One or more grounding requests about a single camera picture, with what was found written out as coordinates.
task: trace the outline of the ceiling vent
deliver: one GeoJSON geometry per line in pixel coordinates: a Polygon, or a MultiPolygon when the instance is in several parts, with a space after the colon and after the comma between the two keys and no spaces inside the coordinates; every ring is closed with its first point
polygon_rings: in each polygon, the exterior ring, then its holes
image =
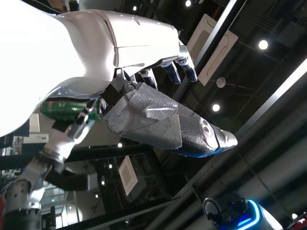
{"type": "MultiPolygon", "coordinates": [[[[193,61],[195,61],[196,57],[200,53],[215,25],[216,21],[207,14],[204,14],[187,45],[193,61]]],[[[198,80],[203,85],[207,84],[230,49],[236,43],[237,39],[238,37],[235,34],[227,30],[209,61],[198,76],[198,80]]]]}
{"type": "Polygon", "coordinates": [[[118,171],[125,189],[125,193],[128,196],[138,182],[138,178],[135,174],[129,156],[125,157],[118,171]]]}

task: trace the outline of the blue led light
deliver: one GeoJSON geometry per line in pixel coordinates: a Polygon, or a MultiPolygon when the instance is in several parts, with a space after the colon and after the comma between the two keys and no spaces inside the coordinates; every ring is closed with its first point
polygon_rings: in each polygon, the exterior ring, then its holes
{"type": "Polygon", "coordinates": [[[240,221],[239,221],[239,222],[241,222],[245,217],[248,217],[248,214],[242,216],[242,217],[240,218],[240,221]]]}
{"type": "Polygon", "coordinates": [[[260,212],[259,212],[259,208],[258,208],[257,204],[254,201],[252,201],[252,200],[248,200],[248,202],[250,202],[252,204],[252,206],[254,207],[256,218],[255,218],[255,220],[253,222],[250,222],[249,224],[247,224],[247,225],[245,225],[245,226],[243,226],[243,227],[241,227],[241,228],[239,228],[237,230],[248,229],[248,228],[254,226],[255,224],[257,224],[259,222],[259,220],[260,220],[260,212]]]}
{"type": "Polygon", "coordinates": [[[246,219],[246,220],[244,220],[244,221],[241,221],[239,224],[238,224],[238,227],[240,226],[240,225],[242,225],[242,224],[245,224],[246,222],[249,222],[251,220],[251,218],[248,218],[248,219],[246,219]]]}

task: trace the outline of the recessed ceiling light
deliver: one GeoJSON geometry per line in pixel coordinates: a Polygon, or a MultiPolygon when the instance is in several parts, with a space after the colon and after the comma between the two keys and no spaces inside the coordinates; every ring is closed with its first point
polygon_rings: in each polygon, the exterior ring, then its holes
{"type": "Polygon", "coordinates": [[[186,1],[186,7],[189,7],[189,6],[191,6],[191,1],[190,1],[190,0],[187,0],[187,1],[186,1]]]}
{"type": "Polygon", "coordinates": [[[214,105],[212,106],[212,110],[215,111],[215,112],[217,112],[217,111],[220,110],[220,106],[219,106],[218,104],[214,104],[214,105]]]}
{"type": "Polygon", "coordinates": [[[269,44],[266,40],[262,40],[262,41],[259,42],[258,46],[259,46],[260,49],[267,49],[269,44]]]}

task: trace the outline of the white robot shell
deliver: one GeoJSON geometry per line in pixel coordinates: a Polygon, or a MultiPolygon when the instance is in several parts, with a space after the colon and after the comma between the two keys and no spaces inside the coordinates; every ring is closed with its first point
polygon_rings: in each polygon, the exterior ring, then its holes
{"type": "Polygon", "coordinates": [[[0,14],[0,137],[53,94],[92,98],[116,68],[132,75],[179,54],[176,29],[151,19],[97,10],[54,16],[19,0],[1,5],[14,11],[0,14]],[[13,103],[18,111],[5,113],[13,103]]]}

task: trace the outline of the green can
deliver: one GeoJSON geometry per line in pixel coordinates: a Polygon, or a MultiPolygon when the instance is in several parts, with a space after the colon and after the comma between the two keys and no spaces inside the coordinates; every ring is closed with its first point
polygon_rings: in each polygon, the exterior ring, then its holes
{"type": "MultiPolygon", "coordinates": [[[[43,102],[40,106],[40,112],[56,121],[74,121],[79,113],[84,109],[87,102],[56,101],[43,102]]],[[[93,110],[89,119],[96,120],[96,111],[93,110]]]]}

